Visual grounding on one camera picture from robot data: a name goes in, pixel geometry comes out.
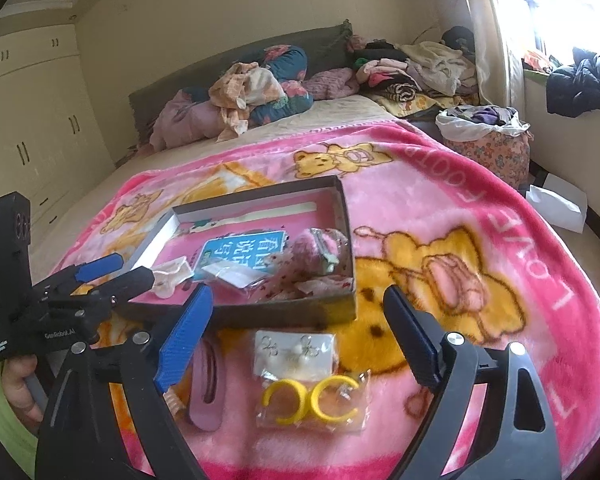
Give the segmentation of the green left sleeve forearm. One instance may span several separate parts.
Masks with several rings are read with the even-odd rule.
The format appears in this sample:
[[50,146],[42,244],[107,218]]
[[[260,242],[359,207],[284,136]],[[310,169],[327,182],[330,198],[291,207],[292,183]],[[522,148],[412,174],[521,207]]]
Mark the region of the green left sleeve forearm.
[[0,442],[28,479],[34,478],[38,438],[23,426],[6,400],[1,384],[0,365]]

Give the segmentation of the left hand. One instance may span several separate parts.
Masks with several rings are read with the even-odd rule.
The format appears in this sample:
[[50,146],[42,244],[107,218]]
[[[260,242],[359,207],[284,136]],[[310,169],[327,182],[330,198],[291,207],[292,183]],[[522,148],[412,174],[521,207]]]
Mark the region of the left hand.
[[32,434],[35,434],[41,425],[43,411],[33,399],[26,379],[35,372],[37,366],[36,356],[16,356],[4,362],[1,378],[8,404]]

